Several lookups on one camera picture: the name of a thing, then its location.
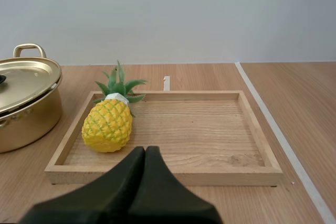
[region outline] gold pot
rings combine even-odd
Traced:
[[[23,49],[37,48],[40,57],[20,57]],[[62,114],[58,63],[47,59],[42,47],[22,44],[13,58],[0,60],[0,153],[25,146],[50,131]]]

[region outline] pineapple crown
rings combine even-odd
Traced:
[[[119,61],[117,62],[118,62],[118,65],[113,68],[110,74],[103,71],[103,73],[109,79],[108,84],[105,85],[98,81],[96,81],[96,84],[100,87],[105,97],[108,94],[119,93],[123,95],[130,103],[141,101],[145,97],[145,94],[133,95],[134,92],[132,91],[132,89],[136,87],[137,85],[146,84],[147,81],[138,79],[138,80],[131,80],[131,81],[124,83],[124,79],[125,79],[124,70],[122,69]],[[94,103],[99,103],[103,101],[105,97],[95,100]]]

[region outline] pot handle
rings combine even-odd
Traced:
[[[13,51],[13,58],[18,58],[20,57],[20,54],[21,54],[21,51],[23,49],[34,49],[34,48],[37,48],[38,51],[40,52],[40,56],[42,58],[47,58],[46,56],[46,52],[44,52],[43,48],[40,47],[39,45],[37,44],[32,44],[32,43],[28,43],[28,44],[21,44],[21,45],[18,45],[14,48],[14,51]]]

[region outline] yellow pineapple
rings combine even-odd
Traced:
[[[132,80],[124,84],[124,72],[118,62],[108,78],[107,85],[97,82],[104,98],[94,101],[93,107],[84,121],[82,137],[84,143],[97,152],[115,152],[126,145],[132,131],[133,114],[129,103],[139,102],[145,95],[131,95],[132,89],[145,80]]]

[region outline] lid knob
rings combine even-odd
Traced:
[[[0,74],[0,84],[3,83],[5,80],[6,80],[6,77],[5,77],[5,76],[2,76],[2,75]]]

